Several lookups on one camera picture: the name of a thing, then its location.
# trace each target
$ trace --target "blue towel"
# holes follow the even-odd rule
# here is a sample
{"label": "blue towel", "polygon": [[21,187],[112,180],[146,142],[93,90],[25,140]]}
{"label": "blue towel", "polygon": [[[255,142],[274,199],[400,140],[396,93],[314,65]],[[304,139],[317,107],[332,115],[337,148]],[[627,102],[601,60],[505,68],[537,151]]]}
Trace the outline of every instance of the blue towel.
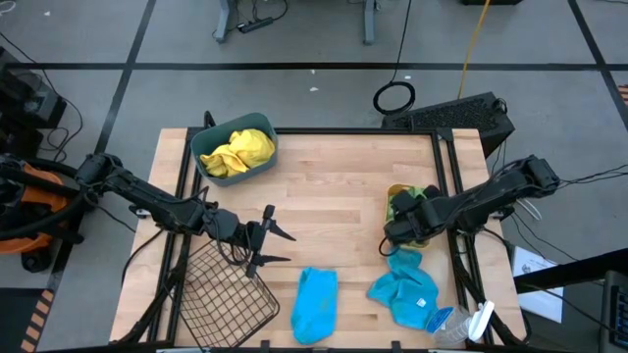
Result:
{"label": "blue towel", "polygon": [[396,323],[409,328],[425,329],[438,310],[439,289],[430,275],[419,269],[422,258],[416,251],[399,249],[388,258],[391,271],[366,293],[390,308]]}
{"label": "blue towel", "polygon": [[337,306],[336,271],[303,270],[290,318],[294,338],[301,344],[314,344],[332,335]]}

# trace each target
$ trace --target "wooden table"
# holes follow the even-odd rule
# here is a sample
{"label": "wooden table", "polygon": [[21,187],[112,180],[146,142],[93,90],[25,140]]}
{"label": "wooden table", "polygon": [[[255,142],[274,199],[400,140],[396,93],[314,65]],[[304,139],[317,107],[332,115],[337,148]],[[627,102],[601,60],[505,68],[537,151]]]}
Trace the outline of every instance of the wooden table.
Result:
{"label": "wooden table", "polygon": [[[488,178],[477,130],[454,130],[454,143],[464,188]],[[175,192],[185,128],[162,129],[149,182]],[[444,155],[448,189],[453,182]],[[292,337],[289,317],[297,281],[308,266],[335,269],[340,293],[337,328],[317,346],[390,348],[398,340],[404,348],[435,347],[425,331],[397,325],[389,309],[366,298],[366,291],[389,268],[378,254],[382,239],[387,188],[395,183],[438,185],[434,152],[428,136],[419,135],[280,135],[279,163],[269,172],[227,188],[210,184],[208,200],[238,214],[241,222],[260,220],[266,204],[273,204],[278,224],[294,236],[290,242],[268,236],[265,254],[285,256],[288,263],[269,264],[258,273],[281,303],[280,314],[248,339],[243,346],[259,346],[270,339],[274,347],[300,346]],[[189,164],[186,194],[191,188],[194,164]],[[488,228],[500,233],[497,222]],[[133,249],[153,235],[152,221],[139,221]],[[206,236],[194,237],[206,241]],[[144,312],[155,294],[163,257],[165,236],[158,238],[134,259],[124,283],[111,339],[124,335]],[[479,234],[476,251],[487,298],[513,333],[522,338],[525,329],[514,289],[512,273],[503,245],[487,234]],[[431,240],[423,252],[420,268],[437,284],[439,306],[456,305],[456,291],[446,236]],[[162,312],[159,337],[171,303]],[[186,327],[179,323],[176,344],[193,346]]]}

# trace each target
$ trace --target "wire basket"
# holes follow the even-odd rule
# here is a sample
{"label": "wire basket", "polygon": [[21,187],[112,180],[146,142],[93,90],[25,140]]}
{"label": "wire basket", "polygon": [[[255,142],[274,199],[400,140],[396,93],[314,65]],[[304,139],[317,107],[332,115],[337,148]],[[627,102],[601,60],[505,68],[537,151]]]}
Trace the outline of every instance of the wire basket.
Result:
{"label": "wire basket", "polygon": [[[237,247],[223,248],[242,257]],[[247,265],[227,263],[214,240],[189,256],[180,313],[199,348],[238,347],[279,314],[262,278],[245,275]]]}

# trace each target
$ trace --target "desk leg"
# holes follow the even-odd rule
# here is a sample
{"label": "desk leg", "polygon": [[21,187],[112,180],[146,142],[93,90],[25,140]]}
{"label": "desk leg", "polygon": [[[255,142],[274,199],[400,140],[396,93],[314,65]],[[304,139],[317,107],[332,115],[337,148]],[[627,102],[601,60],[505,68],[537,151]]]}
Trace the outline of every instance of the desk leg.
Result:
{"label": "desk leg", "polygon": [[375,42],[375,0],[364,1],[364,44]]}
{"label": "desk leg", "polygon": [[220,0],[220,18],[218,20],[218,26],[216,27],[216,33],[214,37],[219,43],[224,43],[227,40],[227,23],[229,22],[229,0]]}
{"label": "desk leg", "polygon": [[604,278],[606,271],[628,273],[628,249],[617,250],[600,256],[574,261],[514,278],[517,293],[523,294],[551,289],[569,284]]}

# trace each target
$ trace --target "white paper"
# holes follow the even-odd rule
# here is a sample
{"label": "white paper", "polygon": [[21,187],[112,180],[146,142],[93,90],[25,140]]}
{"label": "white paper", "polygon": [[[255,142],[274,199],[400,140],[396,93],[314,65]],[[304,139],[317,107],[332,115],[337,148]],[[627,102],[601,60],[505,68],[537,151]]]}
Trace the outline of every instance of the white paper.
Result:
{"label": "white paper", "polygon": [[[526,249],[516,247],[512,274],[517,277],[538,270],[544,270],[556,266],[556,263],[545,260],[543,257]],[[563,287],[550,289],[549,291],[562,297]],[[543,291],[519,294],[519,305],[523,310],[550,319],[560,324],[562,321],[562,300]]]}

